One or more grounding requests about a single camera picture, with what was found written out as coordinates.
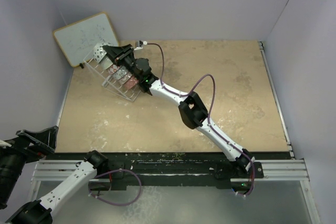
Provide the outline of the blue white floral bowl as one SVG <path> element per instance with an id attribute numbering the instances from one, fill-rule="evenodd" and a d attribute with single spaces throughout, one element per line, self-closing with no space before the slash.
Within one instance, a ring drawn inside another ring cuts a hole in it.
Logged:
<path id="1" fill-rule="evenodd" d="M 97 43 L 93 49 L 93 59 L 100 63 L 103 58 L 106 56 L 106 51 L 103 49 L 103 46 L 109 46 L 110 44 L 107 42 Z"/>

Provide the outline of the green white patterned bowl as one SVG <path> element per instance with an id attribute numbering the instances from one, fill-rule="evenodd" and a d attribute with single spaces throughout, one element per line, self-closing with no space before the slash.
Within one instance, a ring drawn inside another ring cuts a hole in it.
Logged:
<path id="1" fill-rule="evenodd" d="M 107 70 L 113 65 L 113 62 L 109 59 L 107 55 L 105 55 L 99 62 L 99 65 L 103 70 Z"/>

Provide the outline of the red white patterned bowl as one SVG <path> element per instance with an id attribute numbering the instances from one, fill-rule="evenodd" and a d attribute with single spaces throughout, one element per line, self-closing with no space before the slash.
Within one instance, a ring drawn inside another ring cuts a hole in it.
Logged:
<path id="1" fill-rule="evenodd" d="M 119 73 L 120 73 L 120 68 L 121 68 L 121 67 L 112 64 L 112 65 L 107 69 L 107 71 L 108 71 L 108 73 L 109 73 L 110 75 L 114 75 L 114 74 L 116 74 L 116 73 L 119 74 Z"/>

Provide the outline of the grey black patterned bowl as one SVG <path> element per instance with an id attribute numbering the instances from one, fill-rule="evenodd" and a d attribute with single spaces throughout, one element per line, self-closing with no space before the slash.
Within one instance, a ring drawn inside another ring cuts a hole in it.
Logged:
<path id="1" fill-rule="evenodd" d="M 119 68 L 114 74 L 113 78 L 116 80 L 122 79 L 126 74 L 128 73 L 128 70 L 124 67 Z"/>

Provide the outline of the brown white patterned bowl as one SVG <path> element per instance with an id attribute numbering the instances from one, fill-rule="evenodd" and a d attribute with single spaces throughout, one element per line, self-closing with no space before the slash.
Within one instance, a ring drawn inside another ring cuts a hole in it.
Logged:
<path id="1" fill-rule="evenodd" d="M 132 77 L 132 73 L 128 72 L 125 76 L 119 79 L 119 83 L 121 85 L 124 85 L 131 77 Z"/>

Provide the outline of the pink red patterned bowl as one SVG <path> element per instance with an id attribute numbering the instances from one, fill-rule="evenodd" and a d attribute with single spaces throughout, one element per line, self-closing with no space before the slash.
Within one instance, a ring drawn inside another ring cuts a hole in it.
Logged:
<path id="1" fill-rule="evenodd" d="M 124 88 L 126 90 L 130 90 L 131 88 L 133 88 L 135 85 L 138 84 L 138 79 L 136 77 L 131 77 L 127 82 L 124 83 Z"/>

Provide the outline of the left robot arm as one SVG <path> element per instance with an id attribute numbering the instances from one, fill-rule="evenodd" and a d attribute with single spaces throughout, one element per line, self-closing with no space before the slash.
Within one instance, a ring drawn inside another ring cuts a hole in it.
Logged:
<path id="1" fill-rule="evenodd" d="M 1 141 L 1 209 L 7 207 L 24 166 L 54 154 L 58 130 L 57 126 L 38 132 L 19 130 L 15 138 Z M 65 202 L 83 185 L 107 172 L 108 158 L 90 151 L 63 182 L 41 198 L 22 205 L 6 223 L 52 223 Z"/>

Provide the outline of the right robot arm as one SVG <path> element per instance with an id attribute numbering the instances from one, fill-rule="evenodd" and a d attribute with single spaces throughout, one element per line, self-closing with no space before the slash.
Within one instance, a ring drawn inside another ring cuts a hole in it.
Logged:
<path id="1" fill-rule="evenodd" d="M 161 76 L 153 74 L 149 60 L 136 58 L 135 48 L 130 44 L 122 47 L 102 46 L 106 56 L 118 67 L 125 67 L 138 80 L 138 87 L 143 93 L 172 102 L 178 107 L 182 122 L 191 130 L 198 130 L 208 137 L 233 163 L 234 173 L 238 177 L 246 177 L 255 170 L 254 156 L 226 135 L 211 119 L 211 111 L 215 99 L 216 84 L 211 74 L 206 74 L 186 93 L 175 89 L 163 82 L 164 68 Z M 211 106 L 206 108 L 200 96 L 195 92 L 196 87 L 205 78 L 210 77 L 213 83 Z"/>

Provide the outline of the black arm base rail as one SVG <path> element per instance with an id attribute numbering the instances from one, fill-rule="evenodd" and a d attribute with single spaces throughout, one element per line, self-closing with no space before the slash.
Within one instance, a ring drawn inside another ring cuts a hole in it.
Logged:
<path id="1" fill-rule="evenodd" d="M 112 188 L 127 186 L 183 186 L 239 188 L 246 190 L 251 174 L 239 171 L 220 152 L 202 153 L 105 153 L 108 164 L 103 173 L 122 169 L 111 175 Z"/>

